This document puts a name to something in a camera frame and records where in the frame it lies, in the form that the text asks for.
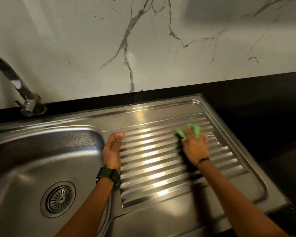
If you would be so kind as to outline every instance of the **faucet spout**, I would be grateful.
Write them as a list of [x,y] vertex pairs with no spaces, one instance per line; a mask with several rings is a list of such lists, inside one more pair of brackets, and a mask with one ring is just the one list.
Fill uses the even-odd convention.
[[24,99],[24,104],[18,100],[15,102],[21,107],[21,113],[24,116],[41,115],[46,111],[46,106],[42,103],[41,97],[29,90],[19,75],[13,68],[0,57],[0,71],[11,82],[14,88]]

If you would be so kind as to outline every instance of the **smartwatch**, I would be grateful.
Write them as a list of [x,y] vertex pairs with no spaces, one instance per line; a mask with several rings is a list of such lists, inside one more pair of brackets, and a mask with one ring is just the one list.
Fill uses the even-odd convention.
[[114,182],[114,186],[118,186],[121,178],[117,170],[101,167],[97,175],[96,183],[98,183],[99,180],[103,177],[111,179]]

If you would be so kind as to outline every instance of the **bracelet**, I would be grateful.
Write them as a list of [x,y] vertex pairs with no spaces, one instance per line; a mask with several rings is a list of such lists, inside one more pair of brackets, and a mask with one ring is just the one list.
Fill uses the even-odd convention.
[[206,157],[206,158],[203,158],[203,159],[200,159],[200,160],[199,160],[199,162],[196,164],[196,166],[195,166],[195,167],[197,167],[199,163],[201,163],[201,162],[203,162],[203,161],[205,161],[205,160],[208,160],[208,157]]

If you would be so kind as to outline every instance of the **sink drain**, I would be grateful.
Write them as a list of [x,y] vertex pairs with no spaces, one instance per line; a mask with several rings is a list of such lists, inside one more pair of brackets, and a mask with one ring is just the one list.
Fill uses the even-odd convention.
[[58,182],[45,192],[41,200],[41,212],[48,218],[64,214],[74,202],[76,189],[68,181]]

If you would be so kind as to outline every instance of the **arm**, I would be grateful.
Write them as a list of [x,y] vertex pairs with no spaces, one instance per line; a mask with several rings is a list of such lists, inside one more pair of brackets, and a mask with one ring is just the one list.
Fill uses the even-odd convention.
[[[111,135],[103,150],[104,167],[115,169],[118,173],[121,172],[120,147],[123,144],[118,138],[124,135],[124,132]],[[96,236],[113,185],[111,179],[101,178],[77,212],[55,237]]]
[[187,139],[182,140],[183,151],[213,188],[237,236],[288,237],[208,160],[207,138],[200,135],[196,139],[189,128],[185,130],[185,134]]

